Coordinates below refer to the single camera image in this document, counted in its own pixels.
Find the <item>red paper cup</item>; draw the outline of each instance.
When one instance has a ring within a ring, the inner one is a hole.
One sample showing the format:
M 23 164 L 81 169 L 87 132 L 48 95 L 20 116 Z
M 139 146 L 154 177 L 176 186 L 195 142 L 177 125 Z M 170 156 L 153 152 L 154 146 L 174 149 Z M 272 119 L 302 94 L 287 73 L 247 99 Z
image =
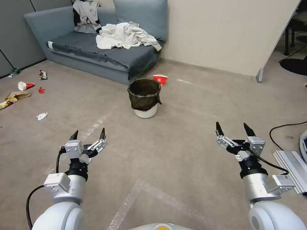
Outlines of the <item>red paper cup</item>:
M 18 82 L 18 89 L 21 90 L 21 91 L 29 89 L 33 86 L 35 86 L 34 83 L 24 83 L 23 81 Z
M 167 81 L 167 76 L 161 75 L 161 74 L 157 74 L 154 75 L 153 78 L 160 83 L 160 85 L 164 85 L 165 82 Z

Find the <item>black trash bag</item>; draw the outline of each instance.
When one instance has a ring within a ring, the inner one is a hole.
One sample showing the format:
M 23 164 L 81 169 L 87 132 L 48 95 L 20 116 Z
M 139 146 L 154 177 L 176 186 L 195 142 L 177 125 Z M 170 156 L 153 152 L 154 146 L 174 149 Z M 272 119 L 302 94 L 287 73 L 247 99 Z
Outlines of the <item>black trash bag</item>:
M 151 78 L 132 81 L 128 87 L 131 107 L 135 110 L 148 111 L 160 101 L 160 83 Z

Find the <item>crumpled wrapper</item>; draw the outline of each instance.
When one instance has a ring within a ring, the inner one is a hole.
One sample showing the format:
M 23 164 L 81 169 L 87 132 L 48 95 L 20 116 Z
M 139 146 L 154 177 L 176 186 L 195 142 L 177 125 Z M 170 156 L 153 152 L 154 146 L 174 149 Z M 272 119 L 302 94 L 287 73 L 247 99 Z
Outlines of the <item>crumpled wrapper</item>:
M 18 100 L 20 100 L 22 98 L 29 97 L 29 96 L 31 96 L 31 94 L 29 94 L 28 92 L 25 92 L 25 91 L 11 92 L 5 98 L 6 101 L 0 103 L 0 110 L 14 104 L 15 102 L 17 102 Z

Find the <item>gray wall panel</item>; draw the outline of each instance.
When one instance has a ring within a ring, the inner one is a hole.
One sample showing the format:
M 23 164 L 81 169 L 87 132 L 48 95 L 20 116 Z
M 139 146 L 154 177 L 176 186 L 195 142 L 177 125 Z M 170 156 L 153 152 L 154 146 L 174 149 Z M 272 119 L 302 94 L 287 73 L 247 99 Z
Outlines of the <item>gray wall panel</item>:
M 36 11 L 71 6 L 70 0 L 31 0 Z
M 46 58 L 24 19 L 30 12 L 34 9 L 29 0 L 1 1 L 0 49 L 15 68 L 24 68 Z
M 0 52 L 0 77 L 11 73 L 12 70 L 13 70 L 12 66 L 9 64 L 9 62 Z

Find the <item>black power cable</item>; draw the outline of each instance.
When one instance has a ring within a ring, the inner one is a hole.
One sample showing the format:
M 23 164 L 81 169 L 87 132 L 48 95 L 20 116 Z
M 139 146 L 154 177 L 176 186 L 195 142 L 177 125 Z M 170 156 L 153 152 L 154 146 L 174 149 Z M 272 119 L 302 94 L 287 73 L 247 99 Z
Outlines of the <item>black power cable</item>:
M 29 209 L 29 204 L 30 204 L 30 199 L 31 199 L 31 196 L 33 195 L 33 193 L 35 193 L 37 190 L 39 190 L 40 188 L 43 188 L 44 186 L 41 185 L 41 186 L 38 186 L 37 188 L 35 188 L 28 196 L 27 198 L 27 202 L 26 202 L 26 215 L 27 215 L 27 222 L 28 222 L 28 225 L 29 225 L 29 229 L 31 230 L 33 228 L 33 225 L 32 225 L 32 221 L 31 221 L 31 217 L 30 217 L 30 209 Z
M 279 62 L 281 62 L 281 61 L 283 61 L 283 60 L 286 60 L 286 59 L 288 59 L 289 57 L 295 55 L 296 53 L 298 53 L 299 51 L 301 51 L 302 49 L 304 49 L 304 48 L 306 47 L 306 45 L 307 45 L 307 44 L 305 43 L 305 45 L 304 45 L 301 49 L 299 49 L 298 51 L 296 51 L 296 52 L 294 52 L 293 54 L 289 55 L 288 57 L 286 57 L 286 58 L 280 60 Z
M 277 129 L 277 128 L 281 128 L 281 127 L 285 127 L 285 126 L 302 125 L 302 124 L 305 124 L 305 123 L 307 123 L 307 121 L 304 121 L 304 122 L 301 122 L 301 123 L 286 124 L 286 125 L 281 125 L 281 126 L 274 127 L 274 128 L 272 128 L 272 129 L 270 130 L 270 132 L 269 132 L 270 138 L 271 138 L 272 142 L 273 142 L 278 148 L 280 148 L 281 150 L 283 150 L 283 149 L 273 140 L 273 138 L 272 138 L 272 131 L 275 130 L 275 129 Z
M 60 156 L 62 153 L 59 152 L 58 157 L 57 157 L 57 165 L 55 167 L 55 173 L 59 173 L 59 164 L 60 164 Z
M 286 170 L 286 169 L 284 169 L 284 168 L 282 168 L 282 167 L 279 167 L 279 166 L 277 166 L 277 165 L 274 165 L 274 164 L 268 162 L 267 160 L 264 160 L 261 156 L 259 156 L 258 154 L 254 153 L 251 149 L 249 149 L 249 151 L 250 151 L 255 157 L 257 157 L 259 160 L 263 161 L 263 162 L 266 163 L 267 165 L 269 165 L 269 166 L 271 166 L 271 167 L 273 167 L 273 168 L 277 168 L 277 169 L 280 169 L 280 170 L 284 171 L 285 173 L 283 173 L 282 175 L 288 175 L 288 174 L 289 174 L 289 171 L 288 171 L 288 170 Z

